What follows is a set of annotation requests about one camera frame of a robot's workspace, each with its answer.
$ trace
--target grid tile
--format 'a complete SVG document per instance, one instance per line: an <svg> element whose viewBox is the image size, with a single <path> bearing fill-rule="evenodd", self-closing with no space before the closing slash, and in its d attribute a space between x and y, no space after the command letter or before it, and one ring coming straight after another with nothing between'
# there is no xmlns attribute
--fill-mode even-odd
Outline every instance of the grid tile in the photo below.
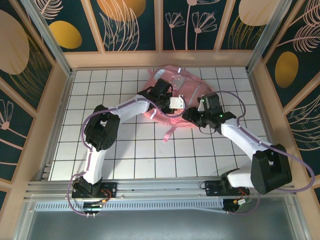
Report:
<svg viewBox="0 0 320 240"><path fill-rule="evenodd" d="M138 81L147 81L150 78L148 69L139 69L138 70Z"/></svg>
<svg viewBox="0 0 320 240"><path fill-rule="evenodd" d="M72 87L71 96L87 95L89 82L75 82Z"/></svg>
<svg viewBox="0 0 320 240"><path fill-rule="evenodd" d="M175 178L176 160L172 158L155 159L155 177L156 178Z"/></svg>
<svg viewBox="0 0 320 240"><path fill-rule="evenodd" d="M124 69L122 81L138 81L138 69Z"/></svg>
<svg viewBox="0 0 320 240"><path fill-rule="evenodd" d="M232 79L230 67L216 67L216 76L218 79Z"/></svg>
<svg viewBox="0 0 320 240"><path fill-rule="evenodd" d="M178 157L176 160L177 177L196 177L196 159L194 157Z"/></svg>
<svg viewBox="0 0 320 240"><path fill-rule="evenodd" d="M202 79L217 79L216 69L214 67L201 67L200 68Z"/></svg>
<svg viewBox="0 0 320 240"><path fill-rule="evenodd" d="M217 176L217 164L214 156L197 156L196 169L198 177Z"/></svg>
<svg viewBox="0 0 320 240"><path fill-rule="evenodd" d="M90 82L88 95L103 95L105 84L105 82Z"/></svg>
<svg viewBox="0 0 320 240"><path fill-rule="evenodd" d="M116 159L114 167L115 179L133 179L135 174L134 159Z"/></svg>
<svg viewBox="0 0 320 240"><path fill-rule="evenodd" d="M74 82L75 83L88 83L90 82L91 70L89 71L76 71Z"/></svg>
<svg viewBox="0 0 320 240"><path fill-rule="evenodd" d="M231 72L235 79L245 79L248 77L244 67L231 67Z"/></svg>
<svg viewBox="0 0 320 240"><path fill-rule="evenodd" d="M174 158L175 145L173 140L168 140L167 143L162 140L155 140L155 157L156 158Z"/></svg>
<svg viewBox="0 0 320 240"><path fill-rule="evenodd" d="M247 104L240 123L267 140L244 68L186 68L202 77L215 91L238 94ZM87 149L80 142L81 124L97 105L115 106L134 97L150 78L147 69L78 71L61 127L50 173L51 180L69 180L83 170ZM237 99L219 93L225 111L242 114ZM154 123L142 114L119 126L116 142L108 149L102 167L104 179L175 178L221 175L248 163L245 153L223 135L202 128L178 128L167 143L171 126Z"/></svg>
<svg viewBox="0 0 320 240"><path fill-rule="evenodd" d="M135 160L135 179L151 179L156 177L155 173L155 159L136 159Z"/></svg>
<svg viewBox="0 0 320 240"><path fill-rule="evenodd" d="M90 82L105 82L107 77L107 70L94 70L91 74Z"/></svg>
<svg viewBox="0 0 320 240"><path fill-rule="evenodd" d="M106 73L107 82L121 82L122 80L122 70L108 70Z"/></svg>

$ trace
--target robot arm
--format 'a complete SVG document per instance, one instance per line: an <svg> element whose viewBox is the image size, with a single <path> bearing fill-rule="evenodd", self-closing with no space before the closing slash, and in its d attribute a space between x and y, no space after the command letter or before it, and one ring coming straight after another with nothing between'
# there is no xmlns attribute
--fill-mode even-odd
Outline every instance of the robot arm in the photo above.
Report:
<svg viewBox="0 0 320 240"><path fill-rule="evenodd" d="M198 109L188 108L182 117L198 127L209 125L233 141L251 160L251 165L222 175L221 184L226 191L227 188L245 187L255 188L260 194L266 194L292 181L288 157L261 145L264 143L285 152L286 149L281 144L273 146L259 139L245 127L240 127L235 115L223 112L217 94L202 96L199 102Z"/></svg>

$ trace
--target pink fabric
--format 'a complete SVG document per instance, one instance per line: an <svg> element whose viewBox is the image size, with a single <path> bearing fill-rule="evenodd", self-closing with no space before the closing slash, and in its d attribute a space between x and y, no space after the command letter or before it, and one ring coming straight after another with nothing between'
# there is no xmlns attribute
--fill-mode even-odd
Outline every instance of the pink fabric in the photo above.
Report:
<svg viewBox="0 0 320 240"><path fill-rule="evenodd" d="M171 137L171 135L174 133L174 131L177 129L177 127L173 126L170 128L169 131L167 131L162 139L162 142L166 143L168 142L169 138Z"/></svg>
<svg viewBox="0 0 320 240"><path fill-rule="evenodd" d="M154 86L159 78L164 79L172 84L173 97L183 95L188 108L198 107L198 98L213 92L213 89L205 81L203 81L199 77L190 74L183 68L179 68L177 66L168 65L157 69L155 72L152 72L152 70L148 70L148 72L150 73L151 77L144 85L143 89L147 89L148 87ZM177 111L175 111L175 114L179 114L182 111L182 109L178 109ZM144 116L150 119L153 113L154 111L150 110L144 113ZM194 124L184 120L182 117L170 118L166 115L161 114L160 112L157 112L153 116L152 120L154 120L157 123L170 125L173 127L165 134L163 138L164 142L168 141L168 139L177 127L195 127Z"/></svg>

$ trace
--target yellow circle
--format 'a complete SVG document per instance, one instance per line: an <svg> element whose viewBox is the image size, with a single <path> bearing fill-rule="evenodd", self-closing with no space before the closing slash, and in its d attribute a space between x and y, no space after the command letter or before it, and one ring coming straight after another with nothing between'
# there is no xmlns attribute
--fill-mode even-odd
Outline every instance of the yellow circle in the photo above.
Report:
<svg viewBox="0 0 320 240"><path fill-rule="evenodd" d="M274 13L279 0L241 0L239 4L240 20L249 26L266 25Z"/></svg>
<svg viewBox="0 0 320 240"><path fill-rule="evenodd" d="M24 28L10 14L0 10L0 69L17 75L29 61L29 41Z"/></svg>
<svg viewBox="0 0 320 240"><path fill-rule="evenodd" d="M146 0L97 0L97 3L105 15L122 22L131 19L130 17L125 19L125 7L129 15L132 9L136 18L140 17L146 9Z"/></svg>
<svg viewBox="0 0 320 240"><path fill-rule="evenodd" d="M49 28L61 47L76 49L82 44L80 32L69 22L55 21L50 24Z"/></svg>
<svg viewBox="0 0 320 240"><path fill-rule="evenodd" d="M285 51L276 61L275 65L275 81L280 88L287 88L295 80L298 73L299 61L297 56Z"/></svg>

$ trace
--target white line drawing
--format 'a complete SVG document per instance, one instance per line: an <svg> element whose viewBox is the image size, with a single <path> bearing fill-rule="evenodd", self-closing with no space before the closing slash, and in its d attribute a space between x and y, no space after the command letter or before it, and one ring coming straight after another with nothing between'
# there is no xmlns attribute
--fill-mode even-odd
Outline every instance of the white line drawing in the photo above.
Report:
<svg viewBox="0 0 320 240"><path fill-rule="evenodd" d="M0 132L9 130L12 133L26 139L27 138L26 136L14 131L10 128L10 121L11 121L13 112L14 112L14 104L10 101L7 101L5 104L4 100L0 99ZM8 142L2 138L0 138L0 142L4 143L10 147L13 147L13 148L16 148L19 150L23 150L23 147L18 146L14 143ZM0 162L0 164L17 165L16 163L10 163L10 162Z"/></svg>
<svg viewBox="0 0 320 240"><path fill-rule="evenodd" d="M185 26L185 50L188 50L188 27L189 27L189 16L190 16L190 9L191 6L195 5L206 5L206 4L215 4L218 3L220 0L186 0L188 3L188 12L186 14L186 26Z"/></svg>
<svg viewBox="0 0 320 240"><path fill-rule="evenodd" d="M320 0L309 0L304 14L293 21L290 26L303 18L305 26L302 26L295 34L294 38L277 45L282 46L287 43L293 43L296 52L309 52L317 48L320 43Z"/></svg>
<svg viewBox="0 0 320 240"><path fill-rule="evenodd" d="M44 19L53 20L64 7L62 0L34 0Z"/></svg>
<svg viewBox="0 0 320 240"><path fill-rule="evenodd" d="M168 25L170 27L171 41L172 41L173 50L176 50L172 29L184 26L186 24L186 22L183 21L183 17L181 15L181 12L179 12L179 13L174 12L174 13L172 13L172 15L171 15L170 12L167 12L165 14L165 19L166 19L166 22L168 23Z"/></svg>
<svg viewBox="0 0 320 240"><path fill-rule="evenodd" d="M320 95L309 104L294 108L287 119L295 140L300 143L299 150L320 149Z"/></svg>
<svg viewBox="0 0 320 240"><path fill-rule="evenodd" d="M103 45L107 51L135 51L140 40L139 24L134 11L128 9L124 1L123 8L115 0L101 1L104 12L109 17L99 13L104 24Z"/></svg>
<svg viewBox="0 0 320 240"><path fill-rule="evenodd" d="M197 38L198 34L207 33L217 30L217 24L214 24L216 21L215 12L202 13L199 18L199 12L192 13L192 23L195 32L195 41L194 41L194 50L197 50Z"/></svg>

